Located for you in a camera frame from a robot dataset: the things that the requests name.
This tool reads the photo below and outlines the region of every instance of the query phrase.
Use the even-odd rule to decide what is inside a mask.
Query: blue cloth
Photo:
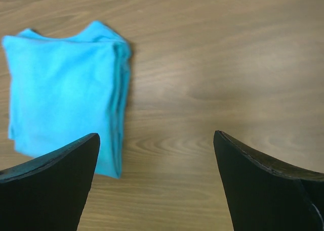
[[[4,36],[11,73],[9,138],[38,157],[88,133],[100,136],[97,174],[119,178],[130,80],[127,42],[99,21],[62,39],[31,29]]]

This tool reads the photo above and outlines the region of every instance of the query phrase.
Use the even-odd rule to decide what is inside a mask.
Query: cloth fold
[[[9,138],[38,157],[91,132],[100,136],[97,174],[122,172],[130,81],[128,43],[99,21],[67,38],[25,29],[4,36],[11,80]]]

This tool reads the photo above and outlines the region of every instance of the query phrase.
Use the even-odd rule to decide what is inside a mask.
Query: wooden surface
[[[66,37],[101,20],[133,45],[124,173],[95,176],[79,230],[232,230],[216,129],[324,171],[323,11],[324,0],[0,0],[1,36]],[[0,169],[28,160],[7,140],[9,83],[1,53]]]

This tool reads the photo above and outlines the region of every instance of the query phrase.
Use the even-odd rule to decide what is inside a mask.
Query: cyan fabric
[[[99,21],[68,38],[25,29],[2,43],[12,77],[9,138],[16,151],[38,157],[97,132],[96,173],[119,178],[128,43]]]

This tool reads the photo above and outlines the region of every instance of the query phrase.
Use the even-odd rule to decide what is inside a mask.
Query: brown wood tabletop
[[[100,20],[132,44],[123,174],[94,177],[79,230],[232,230],[217,129],[324,172],[323,11],[324,0],[0,0],[0,36],[67,37]],[[0,169],[29,159],[7,140],[9,84],[2,50]]]

